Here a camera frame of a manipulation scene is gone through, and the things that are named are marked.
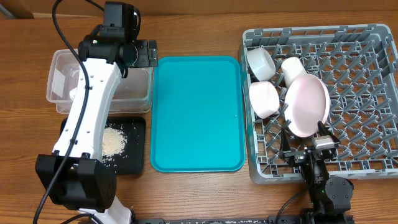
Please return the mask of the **white pink plate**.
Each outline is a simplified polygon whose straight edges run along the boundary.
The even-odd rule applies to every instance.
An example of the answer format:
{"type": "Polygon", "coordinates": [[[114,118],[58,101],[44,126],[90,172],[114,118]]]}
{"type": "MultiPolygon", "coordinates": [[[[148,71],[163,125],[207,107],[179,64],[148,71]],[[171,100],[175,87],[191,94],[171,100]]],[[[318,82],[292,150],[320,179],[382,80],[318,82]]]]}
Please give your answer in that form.
{"type": "Polygon", "coordinates": [[[324,123],[330,109],[330,97],[325,84],[315,75],[297,77],[289,87],[284,104],[284,117],[290,121],[288,128],[306,138],[318,131],[318,122],[324,123]]]}

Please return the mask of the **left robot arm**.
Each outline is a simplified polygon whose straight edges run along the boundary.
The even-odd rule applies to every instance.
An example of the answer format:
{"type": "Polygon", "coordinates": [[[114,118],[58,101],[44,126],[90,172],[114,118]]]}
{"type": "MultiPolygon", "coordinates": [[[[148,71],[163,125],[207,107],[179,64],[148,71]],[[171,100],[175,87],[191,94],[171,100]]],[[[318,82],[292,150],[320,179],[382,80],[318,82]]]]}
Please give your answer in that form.
{"type": "Polygon", "coordinates": [[[134,223],[135,213],[116,196],[115,171],[102,161],[109,108],[130,68],[156,67],[157,42],[138,39],[141,14],[125,2],[108,1],[97,25],[71,53],[79,64],[72,107],[49,155],[40,154],[35,171],[44,200],[76,211],[95,223],[134,223]]]}

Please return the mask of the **white napkin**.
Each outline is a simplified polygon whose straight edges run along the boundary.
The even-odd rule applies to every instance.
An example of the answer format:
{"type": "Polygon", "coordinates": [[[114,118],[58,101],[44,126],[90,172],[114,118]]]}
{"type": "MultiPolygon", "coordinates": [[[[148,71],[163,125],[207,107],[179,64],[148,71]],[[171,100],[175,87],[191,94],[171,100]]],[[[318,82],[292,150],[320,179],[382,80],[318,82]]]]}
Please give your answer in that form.
{"type": "Polygon", "coordinates": [[[77,91],[77,88],[73,88],[69,91],[69,97],[71,100],[75,99],[76,91],[77,91]]]}

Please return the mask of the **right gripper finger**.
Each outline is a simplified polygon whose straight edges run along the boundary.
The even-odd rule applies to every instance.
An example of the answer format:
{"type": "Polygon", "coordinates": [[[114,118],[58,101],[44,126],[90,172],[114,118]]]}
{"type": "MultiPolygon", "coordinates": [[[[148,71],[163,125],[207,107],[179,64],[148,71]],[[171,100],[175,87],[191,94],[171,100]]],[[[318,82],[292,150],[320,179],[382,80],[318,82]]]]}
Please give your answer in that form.
{"type": "Polygon", "coordinates": [[[280,130],[280,151],[282,151],[283,153],[291,152],[289,141],[284,128],[280,130]]]}
{"type": "Polygon", "coordinates": [[[322,123],[322,121],[319,121],[317,126],[320,136],[329,136],[335,144],[340,143],[340,140],[322,123]]]}

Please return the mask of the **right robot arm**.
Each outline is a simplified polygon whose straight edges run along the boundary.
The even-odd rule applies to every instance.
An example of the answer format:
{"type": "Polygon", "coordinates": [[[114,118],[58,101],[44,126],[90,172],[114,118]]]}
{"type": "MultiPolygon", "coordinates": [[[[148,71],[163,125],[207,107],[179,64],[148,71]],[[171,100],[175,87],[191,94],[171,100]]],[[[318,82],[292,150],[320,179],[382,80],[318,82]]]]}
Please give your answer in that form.
{"type": "Polygon", "coordinates": [[[353,223],[345,212],[351,209],[353,183],[343,177],[332,177],[325,161],[335,157],[340,140],[318,122],[319,137],[312,139],[312,145],[302,151],[292,151],[285,129],[280,131],[282,158],[289,167],[300,168],[306,189],[294,195],[291,200],[308,192],[312,206],[304,208],[299,216],[300,223],[353,223]]]}

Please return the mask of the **white cup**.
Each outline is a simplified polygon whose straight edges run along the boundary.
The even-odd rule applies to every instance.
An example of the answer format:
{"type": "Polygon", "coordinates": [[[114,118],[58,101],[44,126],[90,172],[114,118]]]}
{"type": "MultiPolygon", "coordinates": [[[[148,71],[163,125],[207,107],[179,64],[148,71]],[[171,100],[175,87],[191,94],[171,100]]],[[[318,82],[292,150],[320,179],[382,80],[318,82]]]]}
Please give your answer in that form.
{"type": "Polygon", "coordinates": [[[287,88],[291,86],[297,77],[307,74],[307,71],[298,57],[285,59],[281,64],[281,69],[284,74],[284,81],[287,88]]]}

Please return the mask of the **grey bowl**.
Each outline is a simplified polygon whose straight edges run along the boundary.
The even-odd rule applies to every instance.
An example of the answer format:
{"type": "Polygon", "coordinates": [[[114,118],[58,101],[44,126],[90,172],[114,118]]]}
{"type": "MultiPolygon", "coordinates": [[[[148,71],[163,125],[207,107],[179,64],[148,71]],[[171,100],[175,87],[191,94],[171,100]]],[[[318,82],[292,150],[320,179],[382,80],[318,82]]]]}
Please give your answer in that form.
{"type": "Polygon", "coordinates": [[[262,47],[248,51],[247,61],[254,76],[260,82],[270,80],[276,73],[271,55],[262,47]]]}

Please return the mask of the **pink bowl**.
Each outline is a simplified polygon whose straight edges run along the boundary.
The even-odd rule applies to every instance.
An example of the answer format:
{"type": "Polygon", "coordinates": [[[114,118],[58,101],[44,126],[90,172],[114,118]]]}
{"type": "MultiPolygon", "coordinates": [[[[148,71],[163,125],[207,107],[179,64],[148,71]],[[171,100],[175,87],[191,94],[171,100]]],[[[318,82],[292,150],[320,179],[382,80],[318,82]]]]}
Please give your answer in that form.
{"type": "Polygon", "coordinates": [[[271,82],[255,82],[249,87],[251,107],[258,117],[265,119],[279,110],[279,96],[271,82]]]}

